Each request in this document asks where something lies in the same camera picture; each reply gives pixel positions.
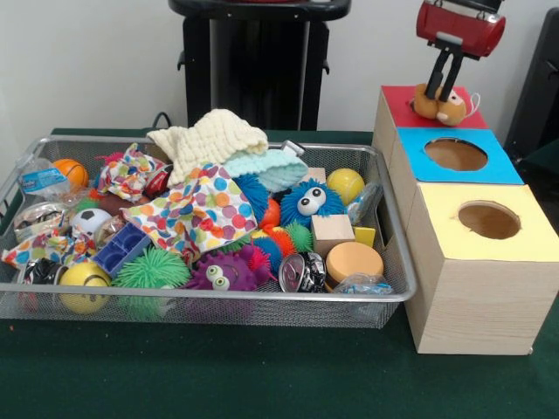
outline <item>wire basket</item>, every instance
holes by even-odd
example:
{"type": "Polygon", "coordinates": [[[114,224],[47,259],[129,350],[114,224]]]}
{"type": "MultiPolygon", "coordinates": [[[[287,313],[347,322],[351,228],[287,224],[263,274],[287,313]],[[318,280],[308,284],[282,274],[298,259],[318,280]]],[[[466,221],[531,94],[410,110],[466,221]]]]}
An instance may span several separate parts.
{"type": "MultiPolygon", "coordinates": [[[[123,151],[132,142],[138,142],[142,147],[149,144],[149,140],[139,138],[53,135],[36,141],[27,152],[50,161],[71,158],[80,161],[90,174],[97,174],[102,161],[95,160],[94,156],[123,151]]],[[[362,225],[377,230],[374,248],[383,258],[384,276],[394,290],[391,295],[284,293],[273,282],[256,292],[21,285],[17,283],[17,270],[0,264],[0,318],[383,327],[398,304],[411,298],[416,291],[415,272],[384,160],[370,147],[303,146],[306,153],[302,159],[309,167],[325,168],[327,173],[337,168],[352,168],[365,182],[383,185],[383,199],[376,208],[369,209],[362,225]],[[106,304],[96,313],[77,314],[62,305],[60,297],[65,295],[72,295],[74,299],[103,299],[106,304]]],[[[30,196],[22,199],[15,170],[0,188],[0,202],[7,205],[7,213],[13,214],[36,201],[37,198],[30,196]]],[[[13,222],[7,216],[3,227],[5,232],[0,236],[0,248],[11,249],[17,242],[13,222]]]]}

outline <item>red box top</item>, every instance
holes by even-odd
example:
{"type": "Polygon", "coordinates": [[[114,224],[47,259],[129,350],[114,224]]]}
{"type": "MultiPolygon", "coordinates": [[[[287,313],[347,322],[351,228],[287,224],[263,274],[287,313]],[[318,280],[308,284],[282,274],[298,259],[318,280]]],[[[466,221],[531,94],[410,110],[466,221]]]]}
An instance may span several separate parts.
{"type": "MultiPolygon", "coordinates": [[[[427,120],[413,112],[410,103],[413,100],[415,86],[382,86],[382,89],[397,128],[447,127],[438,120],[427,120]]],[[[461,86],[455,86],[454,90],[464,100],[467,113],[470,113],[472,101],[468,91],[461,86]]],[[[465,118],[456,128],[488,129],[488,126],[478,110],[472,116],[465,118]]]]}

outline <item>yellow box top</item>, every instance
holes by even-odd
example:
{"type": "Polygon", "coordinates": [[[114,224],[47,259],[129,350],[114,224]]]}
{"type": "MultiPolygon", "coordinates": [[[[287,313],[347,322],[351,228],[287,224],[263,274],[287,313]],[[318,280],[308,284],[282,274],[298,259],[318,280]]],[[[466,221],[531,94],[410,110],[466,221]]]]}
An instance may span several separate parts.
{"type": "Polygon", "coordinates": [[[446,258],[559,262],[559,237],[528,186],[419,183],[419,188],[446,258]]]}

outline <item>orange basketball stress ball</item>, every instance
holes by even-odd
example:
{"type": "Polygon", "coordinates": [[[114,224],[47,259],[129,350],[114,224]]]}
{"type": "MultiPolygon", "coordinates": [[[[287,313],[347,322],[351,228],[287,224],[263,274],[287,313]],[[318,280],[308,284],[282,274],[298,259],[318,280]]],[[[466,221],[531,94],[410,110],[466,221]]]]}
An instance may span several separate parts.
{"type": "Polygon", "coordinates": [[[73,184],[86,187],[89,183],[89,175],[84,166],[72,159],[56,160],[54,167],[73,184]]]}

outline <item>red ball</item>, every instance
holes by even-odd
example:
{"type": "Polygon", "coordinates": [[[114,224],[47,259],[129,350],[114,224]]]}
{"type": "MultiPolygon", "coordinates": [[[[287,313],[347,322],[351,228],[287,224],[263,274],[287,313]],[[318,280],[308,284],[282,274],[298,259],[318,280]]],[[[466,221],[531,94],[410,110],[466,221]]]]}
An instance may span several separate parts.
{"type": "Polygon", "coordinates": [[[264,213],[264,218],[259,224],[260,229],[267,225],[278,227],[281,222],[281,207],[272,198],[268,198],[268,209],[264,213]]]}

